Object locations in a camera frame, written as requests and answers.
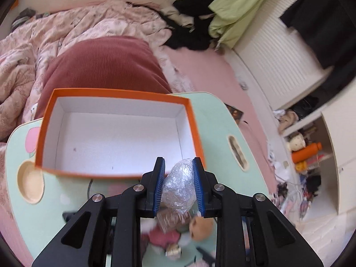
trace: transparent plastic bag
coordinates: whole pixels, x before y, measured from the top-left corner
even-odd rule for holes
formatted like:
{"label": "transparent plastic bag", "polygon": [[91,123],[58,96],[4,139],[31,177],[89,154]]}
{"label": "transparent plastic bag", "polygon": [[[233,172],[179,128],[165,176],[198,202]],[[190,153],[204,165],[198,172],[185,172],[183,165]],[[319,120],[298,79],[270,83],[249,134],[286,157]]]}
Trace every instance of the transparent plastic bag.
{"label": "transparent plastic bag", "polygon": [[164,179],[161,202],[179,213],[188,212],[196,201],[191,159],[177,162]]}

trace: open box lid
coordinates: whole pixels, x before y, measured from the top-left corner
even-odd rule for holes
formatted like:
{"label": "open box lid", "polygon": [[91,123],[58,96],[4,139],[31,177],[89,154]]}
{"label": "open box lid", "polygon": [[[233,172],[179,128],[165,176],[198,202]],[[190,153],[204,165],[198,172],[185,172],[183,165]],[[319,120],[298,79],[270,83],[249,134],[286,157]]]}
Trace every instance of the open box lid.
{"label": "open box lid", "polygon": [[35,166],[56,175],[140,178],[156,158],[166,174],[202,145],[190,100],[113,89],[55,89],[37,144]]}

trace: pink mattress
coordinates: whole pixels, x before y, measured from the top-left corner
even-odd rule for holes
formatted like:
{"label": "pink mattress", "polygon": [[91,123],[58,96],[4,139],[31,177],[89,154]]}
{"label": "pink mattress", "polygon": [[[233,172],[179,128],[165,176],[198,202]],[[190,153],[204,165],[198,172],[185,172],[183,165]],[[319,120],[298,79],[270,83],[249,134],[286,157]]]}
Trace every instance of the pink mattress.
{"label": "pink mattress", "polygon": [[190,78],[196,91],[209,92],[226,104],[244,112],[243,120],[248,125],[241,122],[240,130],[259,165],[269,193],[274,193],[277,182],[266,160],[266,135],[249,96],[241,89],[231,66],[223,56],[218,55],[212,49],[206,51],[191,51],[187,48],[173,50],[165,46],[164,51],[170,57],[176,71]]}

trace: green cloth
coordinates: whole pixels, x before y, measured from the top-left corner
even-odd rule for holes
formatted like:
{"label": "green cloth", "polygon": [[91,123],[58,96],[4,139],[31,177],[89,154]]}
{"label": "green cloth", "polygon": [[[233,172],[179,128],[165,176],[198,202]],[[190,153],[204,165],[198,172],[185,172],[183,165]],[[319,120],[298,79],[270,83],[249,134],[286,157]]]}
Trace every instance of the green cloth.
{"label": "green cloth", "polygon": [[211,37],[233,48],[264,0],[214,0],[209,8],[216,14],[209,26]]}

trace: beige oval cup holder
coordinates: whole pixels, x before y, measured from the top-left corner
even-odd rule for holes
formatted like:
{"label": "beige oval cup holder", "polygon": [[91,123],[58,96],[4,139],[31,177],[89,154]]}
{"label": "beige oval cup holder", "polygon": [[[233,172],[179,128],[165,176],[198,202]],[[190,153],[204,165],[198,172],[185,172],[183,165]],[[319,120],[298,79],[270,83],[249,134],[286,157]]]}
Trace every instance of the beige oval cup holder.
{"label": "beige oval cup holder", "polygon": [[247,162],[236,137],[229,135],[227,141],[229,142],[231,152],[233,153],[236,162],[239,164],[241,170],[246,172],[249,169],[249,163]]}
{"label": "beige oval cup holder", "polygon": [[17,186],[25,201],[37,204],[45,191],[45,181],[40,169],[35,169],[32,160],[25,160],[18,168]]}

